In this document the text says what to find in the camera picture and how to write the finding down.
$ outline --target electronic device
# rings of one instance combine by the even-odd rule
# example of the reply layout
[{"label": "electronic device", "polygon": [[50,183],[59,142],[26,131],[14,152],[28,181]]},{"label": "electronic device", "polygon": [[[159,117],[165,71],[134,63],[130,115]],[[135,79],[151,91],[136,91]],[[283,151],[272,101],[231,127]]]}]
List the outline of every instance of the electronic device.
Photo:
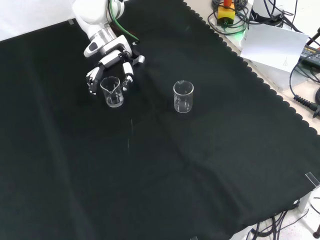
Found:
[{"label": "electronic device", "polygon": [[123,63],[125,76],[121,87],[123,91],[127,91],[129,84],[133,82],[132,66],[143,64],[145,57],[132,49],[137,42],[130,44],[124,35],[116,36],[110,27],[110,23],[118,23],[117,18],[124,13],[123,0],[76,0],[72,10],[75,19],[90,40],[90,44],[84,50],[84,56],[88,58],[98,52],[103,56],[97,67],[86,75],[90,94],[97,94],[103,72],[119,62]]},{"label": "electronic device", "polygon": [[224,0],[223,6],[218,7],[217,23],[220,25],[233,24],[236,17],[236,11],[233,10],[235,9],[235,4],[232,0]]},{"label": "electronic device", "polygon": [[305,45],[301,53],[300,60],[302,58],[305,58],[306,56],[309,56],[311,54],[316,54],[316,53],[319,53],[319,54],[306,58],[305,60],[302,61],[302,63],[320,70],[320,50],[313,48],[311,46]]}]

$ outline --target yellow device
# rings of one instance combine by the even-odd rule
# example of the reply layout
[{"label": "yellow device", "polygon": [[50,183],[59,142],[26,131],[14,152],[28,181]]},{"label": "yellow device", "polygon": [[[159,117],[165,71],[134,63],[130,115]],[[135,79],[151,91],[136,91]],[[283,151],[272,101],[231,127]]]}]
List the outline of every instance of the yellow device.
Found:
[{"label": "yellow device", "polygon": [[[226,6],[226,7],[230,7],[232,9],[235,9],[235,4],[231,3],[230,6]],[[228,8],[224,8],[223,6],[219,6],[218,8],[218,20],[217,23],[218,24],[233,24],[235,17],[236,17],[236,12],[232,9],[228,9]]]}]

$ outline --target wall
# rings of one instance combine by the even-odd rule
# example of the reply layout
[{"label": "wall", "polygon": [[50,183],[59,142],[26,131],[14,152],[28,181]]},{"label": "wall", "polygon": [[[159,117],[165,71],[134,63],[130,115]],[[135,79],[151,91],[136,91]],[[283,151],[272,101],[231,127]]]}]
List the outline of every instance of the wall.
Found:
[{"label": "wall", "polygon": [[72,0],[1,0],[0,41],[73,18]]}]

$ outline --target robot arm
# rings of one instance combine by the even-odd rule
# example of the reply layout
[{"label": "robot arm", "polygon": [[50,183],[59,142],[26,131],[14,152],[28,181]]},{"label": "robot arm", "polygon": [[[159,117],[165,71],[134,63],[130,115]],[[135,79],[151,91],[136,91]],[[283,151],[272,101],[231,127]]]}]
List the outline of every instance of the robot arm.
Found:
[{"label": "robot arm", "polygon": [[[119,18],[125,9],[123,1],[112,1],[112,12]],[[133,82],[133,65],[143,64],[145,57],[135,53],[124,35],[116,36],[110,27],[112,17],[108,10],[108,0],[76,0],[72,6],[75,18],[87,34],[90,44],[84,50],[84,56],[90,57],[97,52],[103,56],[96,68],[86,75],[89,93],[96,95],[103,72],[118,62],[123,62],[125,79],[122,90],[127,91]]]}]

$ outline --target black cloth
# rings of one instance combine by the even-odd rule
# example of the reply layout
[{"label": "black cloth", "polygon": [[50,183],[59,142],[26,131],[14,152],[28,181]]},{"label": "black cloth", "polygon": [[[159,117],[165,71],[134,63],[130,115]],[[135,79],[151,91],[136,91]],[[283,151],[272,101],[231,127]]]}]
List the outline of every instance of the black cloth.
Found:
[{"label": "black cloth", "polygon": [[228,240],[313,189],[316,131],[181,0],[119,21],[146,62],[117,109],[88,95],[77,24],[0,43],[0,239]]}]

